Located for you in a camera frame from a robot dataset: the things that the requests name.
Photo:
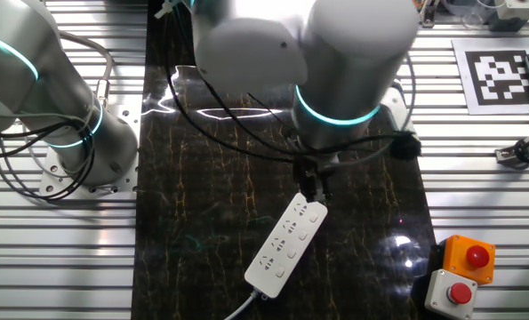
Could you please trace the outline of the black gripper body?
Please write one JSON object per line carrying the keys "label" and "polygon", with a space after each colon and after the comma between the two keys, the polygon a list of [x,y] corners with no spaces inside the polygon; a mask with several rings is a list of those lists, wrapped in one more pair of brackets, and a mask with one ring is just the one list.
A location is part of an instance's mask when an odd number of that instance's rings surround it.
{"label": "black gripper body", "polygon": [[293,179],[305,180],[306,178],[329,178],[335,174],[333,164],[340,162],[339,153],[304,155],[295,152],[293,155]]}

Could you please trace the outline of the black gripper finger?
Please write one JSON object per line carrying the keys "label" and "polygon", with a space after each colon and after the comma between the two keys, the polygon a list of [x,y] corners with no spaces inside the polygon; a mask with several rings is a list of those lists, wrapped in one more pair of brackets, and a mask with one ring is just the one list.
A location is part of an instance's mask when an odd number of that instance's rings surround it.
{"label": "black gripper finger", "polygon": [[332,197],[328,179],[326,177],[318,177],[316,181],[316,200],[320,203],[325,203],[330,201]]}
{"label": "black gripper finger", "polygon": [[307,201],[314,201],[317,194],[315,178],[303,177],[299,179],[299,190],[305,196]]}

